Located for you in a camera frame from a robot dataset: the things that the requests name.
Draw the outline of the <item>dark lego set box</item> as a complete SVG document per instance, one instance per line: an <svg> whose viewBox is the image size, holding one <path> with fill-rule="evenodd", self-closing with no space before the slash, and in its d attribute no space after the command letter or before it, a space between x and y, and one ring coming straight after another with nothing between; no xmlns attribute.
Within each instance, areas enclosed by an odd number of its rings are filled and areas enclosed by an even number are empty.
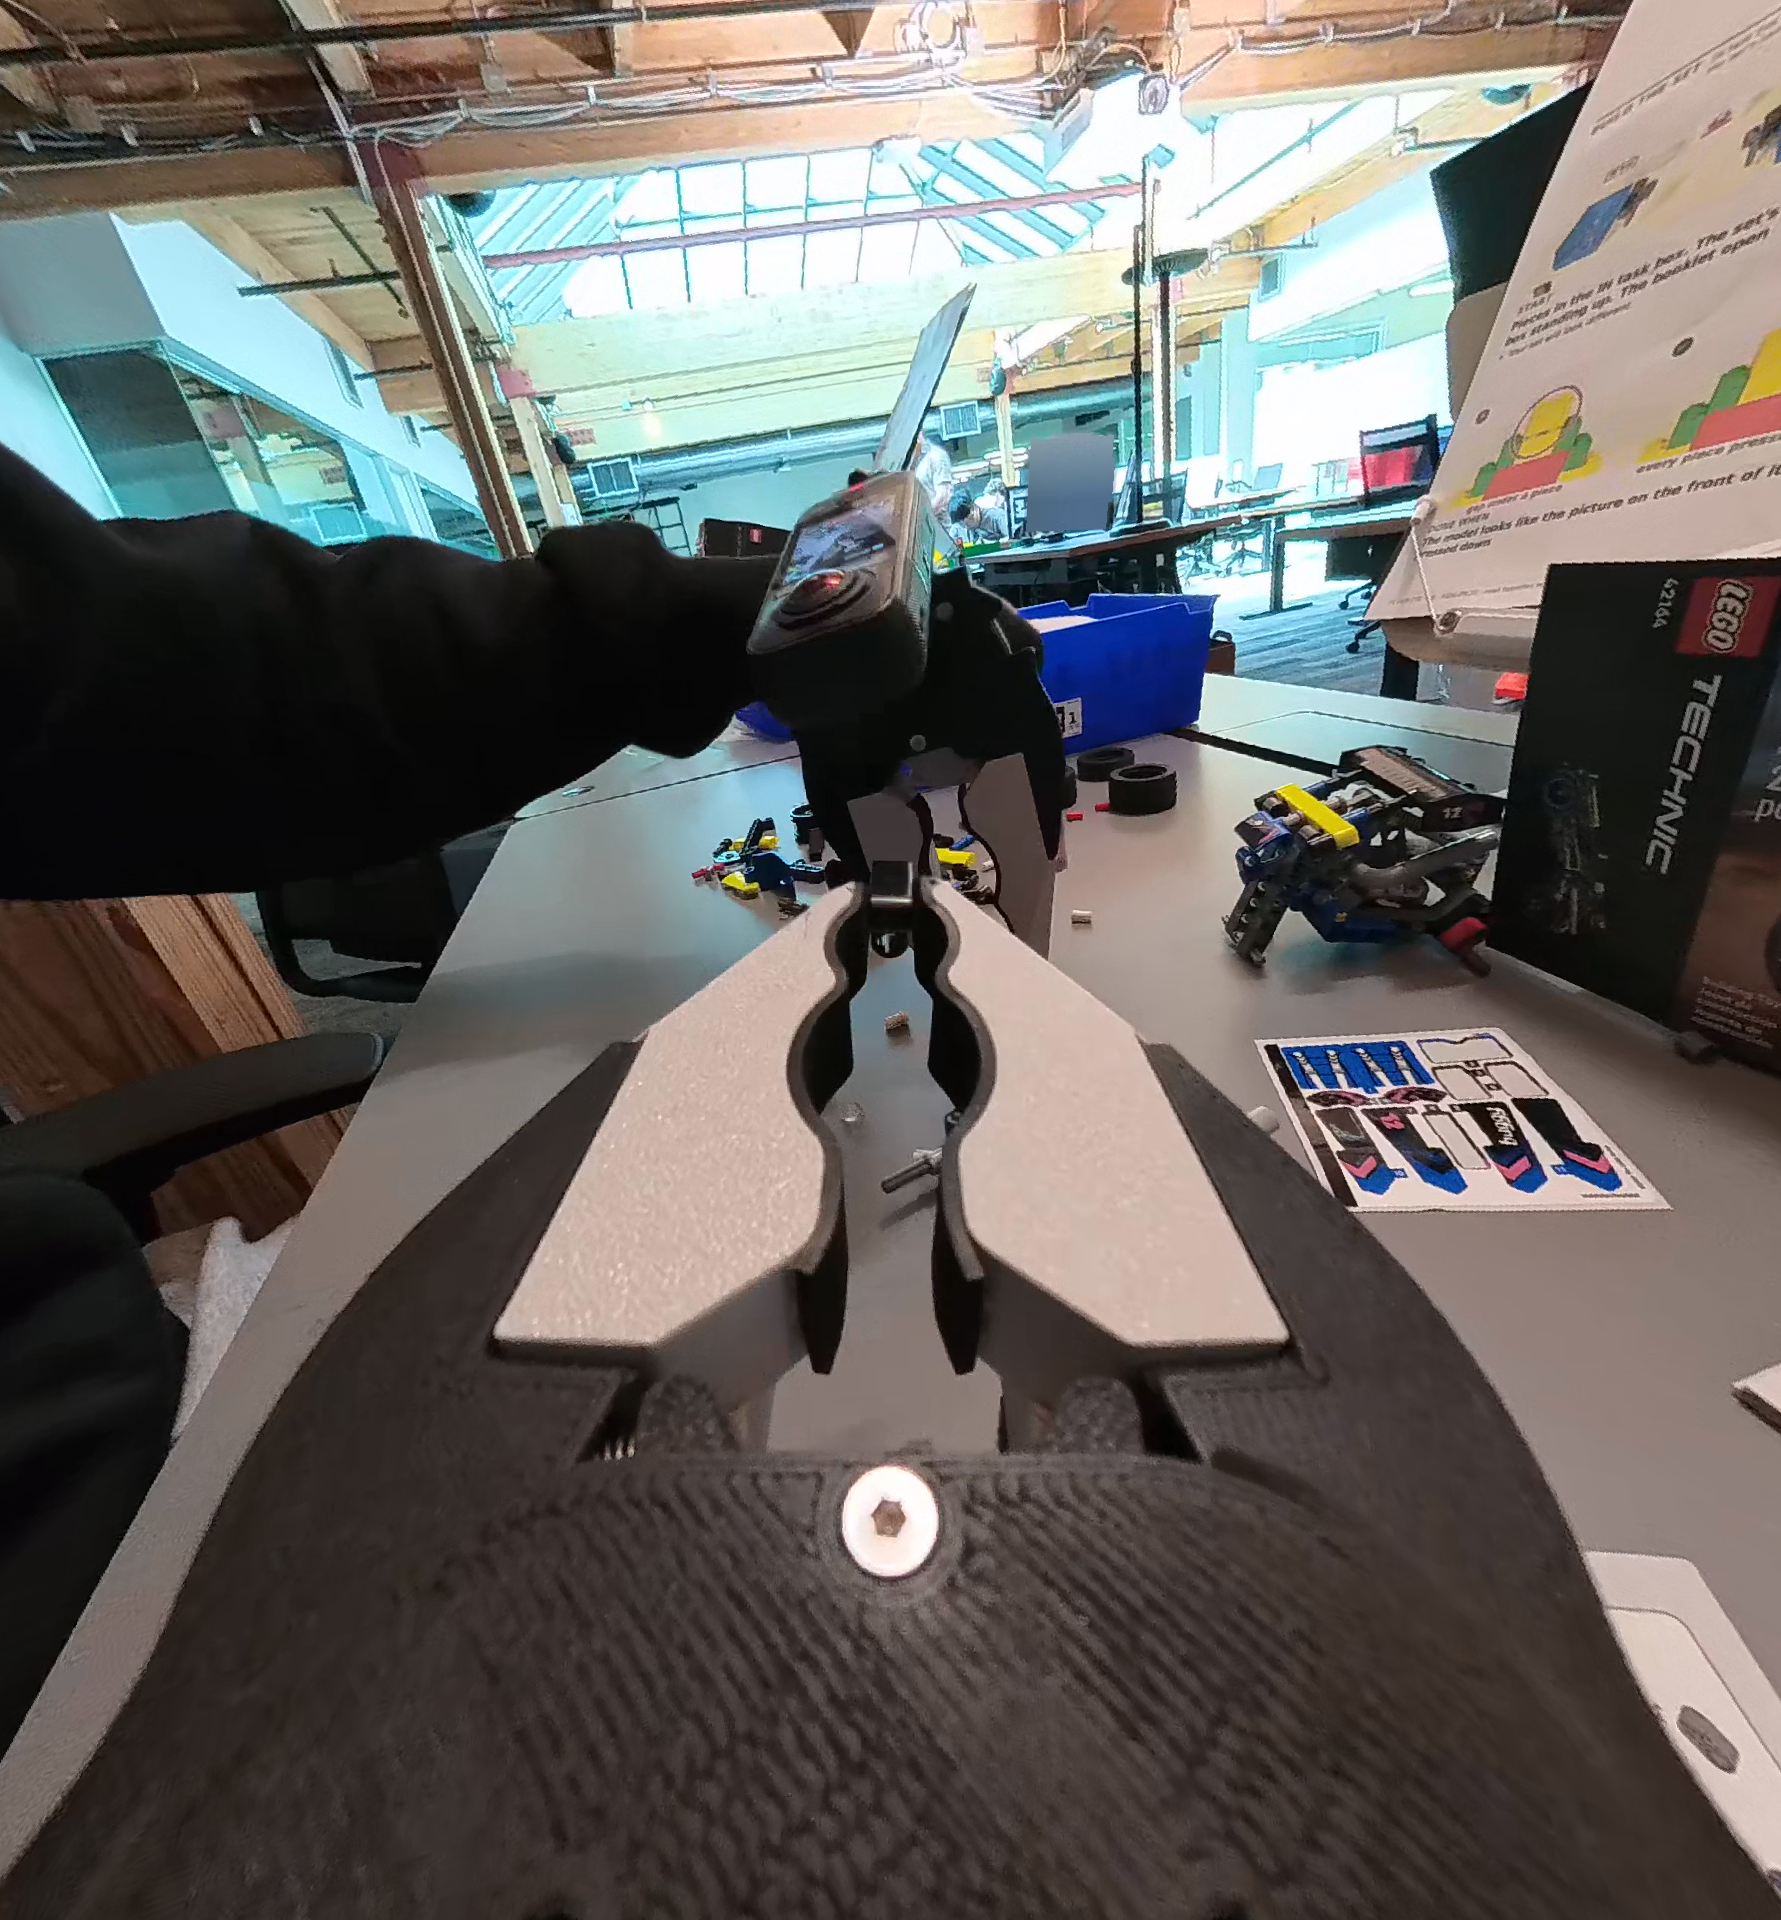
<svg viewBox="0 0 1781 1920"><path fill-rule="evenodd" d="M1781 1078L1781 561L1550 569L1491 944Z"/></svg>

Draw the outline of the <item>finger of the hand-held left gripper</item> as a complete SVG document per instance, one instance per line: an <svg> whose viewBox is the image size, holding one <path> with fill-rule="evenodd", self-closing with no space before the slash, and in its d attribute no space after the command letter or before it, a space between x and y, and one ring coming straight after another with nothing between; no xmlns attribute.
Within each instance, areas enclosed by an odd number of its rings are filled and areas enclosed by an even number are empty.
<svg viewBox="0 0 1781 1920"><path fill-rule="evenodd" d="M1056 885L1064 871L1064 839L1046 845L1038 796L1023 755L984 762L959 788L966 835L989 857L989 908L1026 948L1050 955Z"/></svg>
<svg viewBox="0 0 1781 1920"><path fill-rule="evenodd" d="M921 791L884 788L845 804L856 851L843 860L859 885L872 889L879 866L907 868L909 881L931 875L931 816Z"/></svg>

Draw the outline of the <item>white desk outlet plate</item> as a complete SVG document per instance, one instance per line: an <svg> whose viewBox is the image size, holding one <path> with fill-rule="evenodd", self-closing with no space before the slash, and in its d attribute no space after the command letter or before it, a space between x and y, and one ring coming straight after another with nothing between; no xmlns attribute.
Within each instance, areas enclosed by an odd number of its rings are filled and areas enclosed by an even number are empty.
<svg viewBox="0 0 1781 1920"><path fill-rule="evenodd" d="M1781 1696L1680 1557L1588 1551L1585 1566L1671 1749L1781 1901Z"/></svg>

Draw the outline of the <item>black office chair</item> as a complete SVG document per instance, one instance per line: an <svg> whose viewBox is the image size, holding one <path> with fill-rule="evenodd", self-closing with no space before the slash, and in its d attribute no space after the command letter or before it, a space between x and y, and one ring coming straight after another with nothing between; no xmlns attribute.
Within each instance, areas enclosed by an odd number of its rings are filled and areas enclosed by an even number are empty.
<svg viewBox="0 0 1781 1920"><path fill-rule="evenodd" d="M0 1129L0 1175L145 1201L196 1162L359 1104L388 1051L326 1033L217 1052Z"/></svg>

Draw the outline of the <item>blue storage bin white label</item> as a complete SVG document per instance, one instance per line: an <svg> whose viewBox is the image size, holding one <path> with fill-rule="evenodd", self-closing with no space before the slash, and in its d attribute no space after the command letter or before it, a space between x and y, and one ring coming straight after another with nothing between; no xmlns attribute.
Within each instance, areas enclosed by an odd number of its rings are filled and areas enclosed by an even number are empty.
<svg viewBox="0 0 1781 1920"><path fill-rule="evenodd" d="M1196 722L1216 636L1216 596L1093 593L1023 618L1043 638L1043 684L1067 755Z"/></svg>

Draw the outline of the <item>printed paper instruction sign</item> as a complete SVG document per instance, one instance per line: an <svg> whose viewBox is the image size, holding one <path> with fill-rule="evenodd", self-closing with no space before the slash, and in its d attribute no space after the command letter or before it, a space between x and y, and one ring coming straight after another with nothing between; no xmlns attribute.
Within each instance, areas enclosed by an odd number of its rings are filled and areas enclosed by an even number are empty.
<svg viewBox="0 0 1781 1920"><path fill-rule="evenodd" d="M1523 670L1558 564L1781 561L1781 3L1631 5L1373 601Z"/></svg>

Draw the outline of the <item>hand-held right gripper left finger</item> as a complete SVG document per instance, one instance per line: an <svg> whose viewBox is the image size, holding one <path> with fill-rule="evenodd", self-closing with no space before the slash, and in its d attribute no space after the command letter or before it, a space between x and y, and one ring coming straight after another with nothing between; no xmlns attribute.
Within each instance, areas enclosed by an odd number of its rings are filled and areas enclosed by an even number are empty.
<svg viewBox="0 0 1781 1920"><path fill-rule="evenodd" d="M843 1163L868 896L822 906L674 1007L619 1091L494 1329L504 1358L687 1378L739 1412L833 1369L847 1311Z"/></svg>

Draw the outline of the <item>thick wooden column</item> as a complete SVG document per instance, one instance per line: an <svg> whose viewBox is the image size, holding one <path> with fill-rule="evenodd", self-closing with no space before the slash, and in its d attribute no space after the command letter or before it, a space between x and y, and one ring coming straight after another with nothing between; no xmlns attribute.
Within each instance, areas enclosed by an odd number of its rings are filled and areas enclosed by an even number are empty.
<svg viewBox="0 0 1781 1920"><path fill-rule="evenodd" d="M291 994L229 895L0 902L0 1097L11 1125L303 1037ZM258 1240L305 1212L355 1108L199 1159L145 1201L92 1190L137 1242L222 1217Z"/></svg>

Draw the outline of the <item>white cloth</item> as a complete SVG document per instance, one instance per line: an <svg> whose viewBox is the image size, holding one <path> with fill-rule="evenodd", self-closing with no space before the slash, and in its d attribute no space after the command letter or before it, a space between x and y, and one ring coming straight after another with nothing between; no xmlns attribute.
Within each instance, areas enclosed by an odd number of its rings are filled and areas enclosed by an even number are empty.
<svg viewBox="0 0 1781 1920"><path fill-rule="evenodd" d="M291 1217L252 1240L239 1219L222 1217L145 1245L158 1296L187 1334L174 1441L189 1428L295 1226Z"/></svg>

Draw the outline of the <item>black monitor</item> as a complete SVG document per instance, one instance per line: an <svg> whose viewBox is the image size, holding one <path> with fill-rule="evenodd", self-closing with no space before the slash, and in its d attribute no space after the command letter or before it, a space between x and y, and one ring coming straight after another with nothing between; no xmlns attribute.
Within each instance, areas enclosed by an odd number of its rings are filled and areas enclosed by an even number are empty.
<svg viewBox="0 0 1781 1920"><path fill-rule="evenodd" d="M1508 286L1591 92L1585 84L1432 171L1456 302Z"/></svg>

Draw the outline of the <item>person's left forearm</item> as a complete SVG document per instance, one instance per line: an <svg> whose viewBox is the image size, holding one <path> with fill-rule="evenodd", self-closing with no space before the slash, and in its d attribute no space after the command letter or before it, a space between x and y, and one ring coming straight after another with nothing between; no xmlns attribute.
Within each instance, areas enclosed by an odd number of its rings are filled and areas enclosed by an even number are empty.
<svg viewBox="0 0 1781 1920"><path fill-rule="evenodd" d="M0 445L0 901L250 892L488 829L753 700L773 566L97 519Z"/></svg>

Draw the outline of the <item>slim wooden column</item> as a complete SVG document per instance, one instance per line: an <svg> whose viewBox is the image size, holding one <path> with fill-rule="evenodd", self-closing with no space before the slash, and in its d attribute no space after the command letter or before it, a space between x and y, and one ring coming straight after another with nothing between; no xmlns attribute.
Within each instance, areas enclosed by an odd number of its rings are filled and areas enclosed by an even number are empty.
<svg viewBox="0 0 1781 1920"><path fill-rule="evenodd" d="M533 553L532 536L498 420L477 375L473 347L424 220L419 168L411 152L397 142L369 139L358 157L409 313L432 357L450 426L471 470L478 510L499 555L506 561L526 561Z"/></svg>

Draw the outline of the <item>partly built lego car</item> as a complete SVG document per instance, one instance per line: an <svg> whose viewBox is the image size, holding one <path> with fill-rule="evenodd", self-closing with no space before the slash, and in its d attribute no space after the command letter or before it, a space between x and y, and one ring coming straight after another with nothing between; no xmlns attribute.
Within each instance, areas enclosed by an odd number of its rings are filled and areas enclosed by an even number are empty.
<svg viewBox="0 0 1781 1920"><path fill-rule="evenodd" d="M1503 818L1503 796L1404 750L1354 750L1329 775L1262 796L1238 827L1228 947L1261 968L1282 921L1301 918L1333 947L1431 940L1487 975L1494 910L1478 881Z"/></svg>

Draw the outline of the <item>lego sticker sheet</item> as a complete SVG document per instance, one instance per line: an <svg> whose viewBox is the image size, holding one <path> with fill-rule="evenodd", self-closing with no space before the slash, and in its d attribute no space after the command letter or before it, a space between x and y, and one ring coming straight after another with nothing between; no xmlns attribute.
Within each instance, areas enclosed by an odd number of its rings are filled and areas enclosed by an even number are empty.
<svg viewBox="0 0 1781 1920"><path fill-rule="evenodd" d="M1286 1131L1353 1212L1669 1212L1669 1198L1500 1029L1258 1042Z"/></svg>

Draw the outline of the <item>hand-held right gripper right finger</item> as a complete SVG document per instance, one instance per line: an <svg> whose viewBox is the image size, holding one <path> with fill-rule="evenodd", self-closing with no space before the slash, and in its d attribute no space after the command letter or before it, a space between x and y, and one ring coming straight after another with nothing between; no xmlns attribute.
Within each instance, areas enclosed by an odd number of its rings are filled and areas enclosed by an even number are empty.
<svg viewBox="0 0 1781 1920"><path fill-rule="evenodd" d="M1000 1444L1046 1444L1085 1381L1276 1360L1291 1332L1135 1029L944 881L917 890L942 1149L931 1306L1000 1384Z"/></svg>

